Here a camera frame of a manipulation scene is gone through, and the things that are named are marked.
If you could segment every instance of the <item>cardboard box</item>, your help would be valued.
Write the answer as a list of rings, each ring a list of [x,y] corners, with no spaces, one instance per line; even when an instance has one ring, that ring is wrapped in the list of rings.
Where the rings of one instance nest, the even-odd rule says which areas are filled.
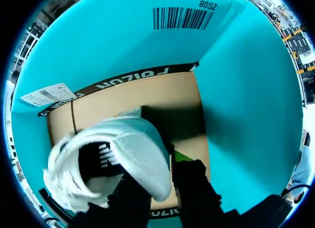
[[[158,75],[122,83],[67,103],[48,114],[53,143],[74,129],[85,129],[137,106],[190,159],[201,159],[210,179],[208,143],[202,106],[192,72]],[[164,202],[152,201],[152,210],[177,207],[174,187]]]

